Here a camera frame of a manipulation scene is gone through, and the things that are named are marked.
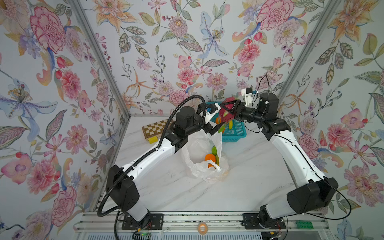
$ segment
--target teal plastic basket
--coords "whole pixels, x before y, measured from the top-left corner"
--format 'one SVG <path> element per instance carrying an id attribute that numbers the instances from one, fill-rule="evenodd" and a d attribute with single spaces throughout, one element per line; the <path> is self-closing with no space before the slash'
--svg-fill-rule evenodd
<path id="1" fill-rule="evenodd" d="M 218 118 L 218 113 L 214 115 L 211 119 L 211 122 L 215 122 L 216 118 Z M 223 142 L 237 142 L 240 138 L 246 137 L 247 132 L 245 131 L 245 126 L 243 122 L 239 122 L 237 120 L 233 120 L 232 129 L 228 128 L 228 124 L 225 126 L 225 130 L 223 132 L 221 140 Z"/>

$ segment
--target yellow block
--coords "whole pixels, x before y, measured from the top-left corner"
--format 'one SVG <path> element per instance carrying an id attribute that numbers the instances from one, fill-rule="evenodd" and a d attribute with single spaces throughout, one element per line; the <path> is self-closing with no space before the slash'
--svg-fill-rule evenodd
<path id="1" fill-rule="evenodd" d="M 150 138 L 148 138 L 148 142 L 149 142 L 150 144 L 157 142 L 157 137 L 154 136 L 154 137 L 150 137 Z"/>

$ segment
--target green fruit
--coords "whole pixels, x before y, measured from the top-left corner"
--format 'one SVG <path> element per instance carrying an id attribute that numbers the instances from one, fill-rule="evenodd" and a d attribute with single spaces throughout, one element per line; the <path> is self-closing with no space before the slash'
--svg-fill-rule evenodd
<path id="1" fill-rule="evenodd" d="M 216 146 L 214 146 L 213 148 L 212 148 L 212 154 L 213 155 L 217 155 L 217 149 L 216 149 Z"/>

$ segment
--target white plastic bag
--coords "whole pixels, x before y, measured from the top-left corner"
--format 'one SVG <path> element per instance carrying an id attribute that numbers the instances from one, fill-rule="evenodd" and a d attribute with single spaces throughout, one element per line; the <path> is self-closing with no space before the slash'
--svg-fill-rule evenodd
<path id="1" fill-rule="evenodd" d="M 223 143 L 221 133 L 206 134 L 203 130 L 188 136 L 188 143 L 181 148 L 183 159 L 187 165 L 187 174 L 191 177 L 203 179 L 209 183 L 223 181 L 228 174 L 228 161 L 222 154 Z M 213 161 L 205 161 L 205 156 L 212 153 L 216 146 L 219 166 Z"/>

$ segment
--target wall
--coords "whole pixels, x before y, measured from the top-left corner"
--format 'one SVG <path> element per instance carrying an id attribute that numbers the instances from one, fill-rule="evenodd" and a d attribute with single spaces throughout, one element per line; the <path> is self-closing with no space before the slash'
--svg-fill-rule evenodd
<path id="1" fill-rule="evenodd" d="M 65 1 L 0 1 L 0 43 L 0 239 L 72 239 L 126 116 Z"/>
<path id="2" fill-rule="evenodd" d="M 382 239 L 384 212 L 384 3 L 345 0 L 279 109 L 317 167 L 352 205 L 330 220 L 340 240 Z M 335 194 L 322 211 L 349 212 Z"/>
<path id="3" fill-rule="evenodd" d="M 81 1 L 131 113 L 282 87 L 327 1 Z M 200 100 L 189 105 L 197 108 Z"/>

